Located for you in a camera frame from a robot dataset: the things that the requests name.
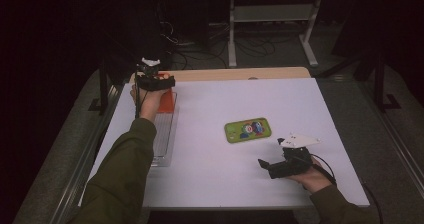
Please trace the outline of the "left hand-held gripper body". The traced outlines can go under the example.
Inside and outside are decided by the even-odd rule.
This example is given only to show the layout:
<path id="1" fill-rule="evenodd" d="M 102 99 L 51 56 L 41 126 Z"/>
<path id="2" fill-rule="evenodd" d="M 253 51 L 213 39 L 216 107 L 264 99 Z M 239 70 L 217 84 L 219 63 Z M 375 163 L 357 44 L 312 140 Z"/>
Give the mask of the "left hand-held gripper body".
<path id="1" fill-rule="evenodd" d="M 159 77 L 159 60 L 141 59 L 137 65 L 135 83 L 147 91 L 158 91 L 166 89 L 166 83 Z"/>

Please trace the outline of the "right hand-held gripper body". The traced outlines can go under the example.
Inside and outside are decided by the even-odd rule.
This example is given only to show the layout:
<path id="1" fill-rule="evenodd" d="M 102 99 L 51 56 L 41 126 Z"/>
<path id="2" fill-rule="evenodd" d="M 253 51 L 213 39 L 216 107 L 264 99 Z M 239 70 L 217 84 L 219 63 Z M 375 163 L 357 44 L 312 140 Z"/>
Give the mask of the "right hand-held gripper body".
<path id="1" fill-rule="evenodd" d="M 290 134 L 280 145 L 284 161 L 270 164 L 268 169 L 272 179 L 299 175 L 306 172 L 313 164 L 308 146 L 319 144 L 318 138 L 301 134 Z"/>

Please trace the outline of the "orange phone case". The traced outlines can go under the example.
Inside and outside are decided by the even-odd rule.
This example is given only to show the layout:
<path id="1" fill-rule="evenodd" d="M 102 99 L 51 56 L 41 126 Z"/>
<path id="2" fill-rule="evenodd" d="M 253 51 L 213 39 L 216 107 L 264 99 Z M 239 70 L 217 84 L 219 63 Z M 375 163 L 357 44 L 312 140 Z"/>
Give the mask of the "orange phone case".
<path id="1" fill-rule="evenodd" d="M 173 113 L 174 112 L 174 97 L 172 93 L 172 88 L 166 89 L 166 79 L 169 78 L 171 75 L 169 73 L 160 73 L 159 74 L 159 84 L 158 89 L 159 90 L 165 90 L 165 93 L 162 95 L 160 99 L 160 106 L 158 109 L 159 113 Z"/>

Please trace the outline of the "green printed phone case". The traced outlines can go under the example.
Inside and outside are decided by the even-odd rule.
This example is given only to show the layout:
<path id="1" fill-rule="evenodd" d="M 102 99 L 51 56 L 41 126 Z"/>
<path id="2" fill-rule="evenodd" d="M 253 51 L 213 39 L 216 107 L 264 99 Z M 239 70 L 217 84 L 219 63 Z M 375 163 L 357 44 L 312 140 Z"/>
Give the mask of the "green printed phone case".
<path id="1" fill-rule="evenodd" d="M 226 123 L 224 132 L 229 143 L 240 143 L 272 135 L 272 130 L 266 118 L 254 118 Z"/>

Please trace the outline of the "clear plastic rack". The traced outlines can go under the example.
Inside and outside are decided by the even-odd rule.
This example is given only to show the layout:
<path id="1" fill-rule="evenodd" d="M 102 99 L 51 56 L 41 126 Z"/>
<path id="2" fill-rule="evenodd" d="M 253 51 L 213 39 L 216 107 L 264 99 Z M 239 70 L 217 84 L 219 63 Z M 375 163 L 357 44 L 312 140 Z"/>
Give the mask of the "clear plastic rack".
<path id="1" fill-rule="evenodd" d="M 177 103 L 177 93 L 173 92 L 174 112 L 159 113 L 156 115 L 155 126 L 157 135 L 154 140 L 153 167 L 169 166 L 172 160 L 175 134 L 178 123 L 179 106 Z"/>

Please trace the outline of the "person's left hand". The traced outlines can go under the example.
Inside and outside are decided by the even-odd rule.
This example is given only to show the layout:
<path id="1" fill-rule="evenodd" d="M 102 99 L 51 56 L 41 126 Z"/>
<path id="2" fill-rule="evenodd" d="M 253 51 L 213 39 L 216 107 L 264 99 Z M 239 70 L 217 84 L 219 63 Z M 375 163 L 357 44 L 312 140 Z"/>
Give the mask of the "person's left hand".
<path id="1" fill-rule="evenodd" d="M 136 89 L 136 86 L 133 85 L 130 95 L 135 103 L 140 102 L 137 117 L 154 122 L 161 98 L 165 93 L 166 90 L 149 92 L 143 89 Z"/>

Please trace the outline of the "person's right hand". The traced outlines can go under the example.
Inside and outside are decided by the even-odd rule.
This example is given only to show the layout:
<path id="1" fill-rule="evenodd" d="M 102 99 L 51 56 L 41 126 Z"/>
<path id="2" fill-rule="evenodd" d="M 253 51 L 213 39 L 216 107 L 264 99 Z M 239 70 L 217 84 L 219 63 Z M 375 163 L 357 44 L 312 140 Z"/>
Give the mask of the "person's right hand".
<path id="1" fill-rule="evenodd" d="M 332 184 L 332 182 L 323 173 L 314 167 L 310 167 L 302 174 L 289 176 L 289 179 L 301 184 L 311 194 Z"/>

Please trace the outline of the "black metal stand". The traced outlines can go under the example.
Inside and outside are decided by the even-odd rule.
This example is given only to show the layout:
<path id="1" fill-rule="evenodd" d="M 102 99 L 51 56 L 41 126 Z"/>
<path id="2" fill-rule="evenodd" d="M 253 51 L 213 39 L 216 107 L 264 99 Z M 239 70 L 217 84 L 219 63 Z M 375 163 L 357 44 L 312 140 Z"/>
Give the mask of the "black metal stand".
<path id="1" fill-rule="evenodd" d="M 385 113 L 387 110 L 400 109 L 401 106 L 392 94 L 384 92 L 385 62 L 382 52 L 378 50 L 374 62 L 374 95 L 373 100 L 378 110 Z"/>
<path id="2" fill-rule="evenodd" d="M 109 84 L 108 84 L 108 74 L 106 71 L 105 61 L 101 60 L 98 66 L 99 71 L 99 91 L 100 97 L 94 98 L 91 101 L 89 106 L 89 111 L 98 111 L 99 115 L 102 116 L 108 107 L 108 93 L 109 93 Z"/>

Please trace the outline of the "metal floor rail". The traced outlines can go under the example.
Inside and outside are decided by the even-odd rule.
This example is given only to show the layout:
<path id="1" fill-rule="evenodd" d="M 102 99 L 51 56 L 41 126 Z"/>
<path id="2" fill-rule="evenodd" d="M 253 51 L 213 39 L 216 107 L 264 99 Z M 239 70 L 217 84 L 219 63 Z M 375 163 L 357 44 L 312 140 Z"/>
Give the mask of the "metal floor rail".
<path id="1" fill-rule="evenodd" d="M 91 100 L 93 107 L 78 107 L 72 111 L 70 122 L 65 125 L 63 143 L 66 149 L 58 154 L 62 163 L 60 169 L 66 173 L 66 182 L 48 224 L 66 224 L 78 211 L 121 92 L 121 85 L 112 85 L 100 93 L 99 100 Z"/>
<path id="2" fill-rule="evenodd" d="M 365 99 L 367 100 L 373 111 L 376 113 L 380 122 L 383 124 L 387 135 L 390 137 L 394 145 L 394 149 L 397 156 L 404 165 L 420 196 L 424 199 L 424 172 L 418 166 L 416 160 L 413 158 L 411 152 L 405 145 L 405 142 L 402 139 L 401 135 L 396 130 L 395 125 L 387 116 L 387 113 L 381 110 L 374 102 L 372 98 L 371 89 L 366 84 L 360 84 L 359 87 Z"/>

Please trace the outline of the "white metal desk frame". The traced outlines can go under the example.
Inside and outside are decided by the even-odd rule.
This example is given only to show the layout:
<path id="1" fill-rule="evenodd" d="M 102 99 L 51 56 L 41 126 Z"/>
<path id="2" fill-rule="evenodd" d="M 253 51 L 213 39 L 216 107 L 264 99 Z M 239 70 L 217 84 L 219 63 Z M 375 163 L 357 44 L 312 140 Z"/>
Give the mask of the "white metal desk frame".
<path id="1" fill-rule="evenodd" d="M 322 0 L 314 0 L 311 4 L 253 5 L 237 6 L 230 0 L 229 6 L 229 67 L 237 66 L 235 51 L 234 26 L 236 23 L 271 22 L 271 21 L 306 21 L 307 27 L 299 35 L 300 44 L 311 67 L 317 67 L 318 61 L 310 46 L 309 39 L 320 10 Z"/>

